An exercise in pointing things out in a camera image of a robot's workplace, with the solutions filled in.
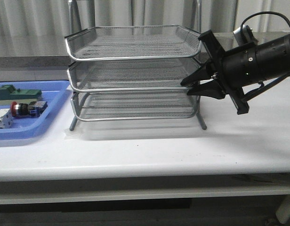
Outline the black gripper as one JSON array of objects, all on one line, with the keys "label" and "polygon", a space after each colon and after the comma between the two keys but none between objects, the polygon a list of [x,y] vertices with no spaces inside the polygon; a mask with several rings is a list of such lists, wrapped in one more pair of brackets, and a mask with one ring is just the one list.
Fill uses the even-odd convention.
[{"label": "black gripper", "polygon": [[[242,101],[243,86],[249,82],[249,72],[246,72],[246,51],[256,45],[248,43],[225,51],[211,30],[200,35],[199,40],[204,44],[210,61],[205,66],[184,78],[181,86],[194,86],[188,91],[188,96],[205,96],[214,99],[224,99],[229,95],[237,114],[249,112],[249,105]],[[203,80],[210,80],[204,84],[196,84]]]}]

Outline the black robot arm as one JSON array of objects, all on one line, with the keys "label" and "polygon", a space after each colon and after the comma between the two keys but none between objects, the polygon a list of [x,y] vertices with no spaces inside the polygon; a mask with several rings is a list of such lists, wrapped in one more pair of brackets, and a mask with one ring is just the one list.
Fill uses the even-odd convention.
[{"label": "black robot arm", "polygon": [[257,45],[250,41],[225,51],[211,30],[199,40],[209,59],[181,81],[189,96],[223,99],[229,95],[237,114],[248,113],[248,101],[290,76],[290,34]]}]

